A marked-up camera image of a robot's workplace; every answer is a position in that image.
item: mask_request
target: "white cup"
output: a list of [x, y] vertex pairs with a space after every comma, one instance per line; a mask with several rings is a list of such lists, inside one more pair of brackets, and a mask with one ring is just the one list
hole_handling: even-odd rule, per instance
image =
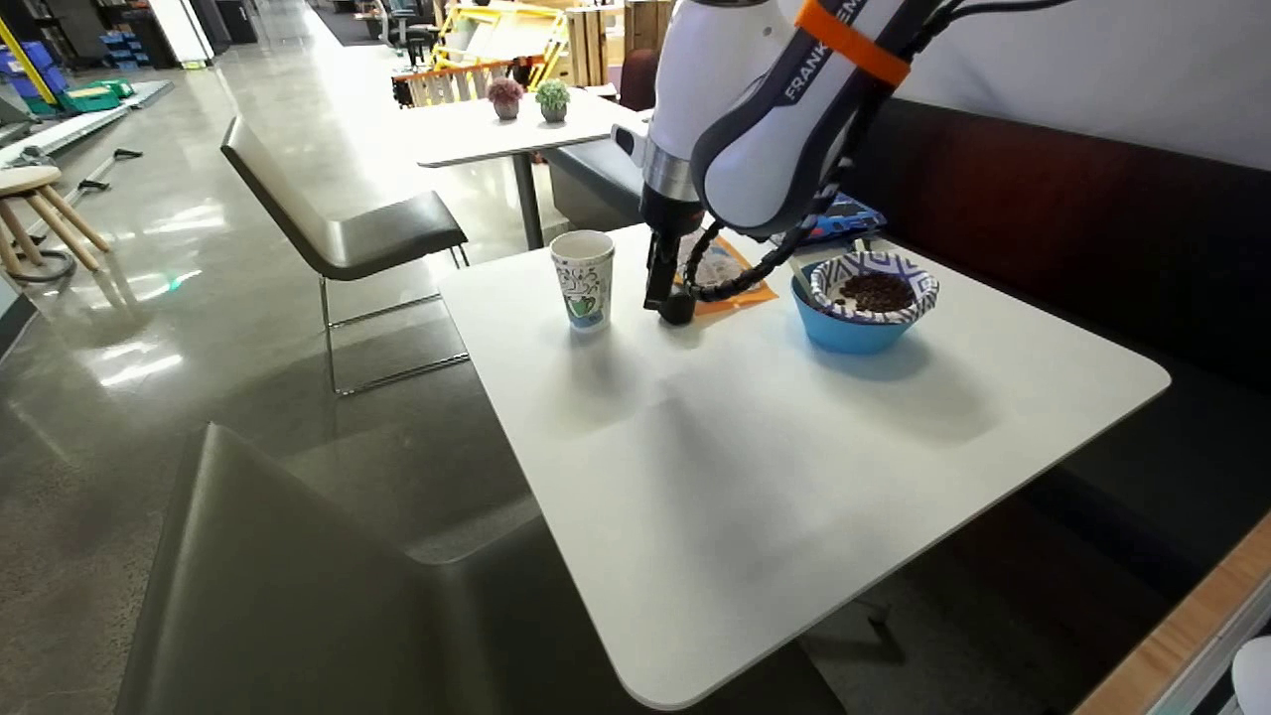
[[572, 232], [553, 240], [553, 261], [572, 329], [604, 329], [610, 306], [610, 240], [600, 232]]

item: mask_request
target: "blue bowl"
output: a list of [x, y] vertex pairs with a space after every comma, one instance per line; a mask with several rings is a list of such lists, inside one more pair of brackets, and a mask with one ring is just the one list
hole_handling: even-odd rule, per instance
[[[825, 296], [838, 296], [835, 284], [846, 284], [867, 270], [884, 270], [911, 284], [913, 306], [894, 310], [894, 313], [853, 313], [851, 306], [835, 306]], [[825, 261], [809, 261], [796, 270], [796, 302], [805, 338], [817, 349], [830, 355], [884, 355], [894, 349], [906, 329], [932, 310], [937, 302], [937, 284], [923, 274], [913, 261], [894, 257], [894, 253], [838, 253]]]

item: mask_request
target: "gray floor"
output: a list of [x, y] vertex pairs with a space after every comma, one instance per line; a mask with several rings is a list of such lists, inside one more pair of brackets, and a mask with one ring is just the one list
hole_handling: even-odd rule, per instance
[[[416, 172], [384, 131], [401, 129], [401, 61], [336, 47], [303, 0], [263, 0], [257, 27], [257, 47], [164, 76], [164, 100], [59, 158], [74, 178], [115, 147], [142, 151], [81, 202], [115, 241], [115, 284], [81, 274], [41, 296], [0, 361], [0, 713], [112, 713], [167, 486], [210, 421], [398, 546], [443, 541], [519, 490], [471, 371], [331, 400], [314, 274], [232, 174], [217, 137], [236, 113], [253, 121], [331, 214], [436, 186], [471, 261], [523, 249], [514, 172]], [[336, 306], [426, 290], [443, 270], [398, 270]], [[443, 313], [422, 310], [343, 358], [363, 378], [450, 349]], [[1046, 713], [1074, 696], [1070, 661], [1006, 613], [932, 560], [894, 580], [888, 639], [846, 609], [809, 650], [851, 713]]]

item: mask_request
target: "bowl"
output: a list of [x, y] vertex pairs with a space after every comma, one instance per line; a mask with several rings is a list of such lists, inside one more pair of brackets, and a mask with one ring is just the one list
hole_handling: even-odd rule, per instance
[[830, 355], [884, 355], [937, 306], [943, 288], [903, 253], [846, 249], [796, 270], [805, 338]]

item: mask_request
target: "table leg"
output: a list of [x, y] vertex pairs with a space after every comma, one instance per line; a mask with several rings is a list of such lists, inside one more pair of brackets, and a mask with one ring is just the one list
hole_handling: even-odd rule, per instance
[[541, 196], [536, 196], [536, 186], [533, 186], [533, 154], [528, 154], [528, 151], [516, 151], [516, 154], [514, 154], [514, 172], [516, 172], [523, 241], [528, 241], [528, 249], [541, 249], [541, 248], [544, 248], [544, 220], [541, 220]]

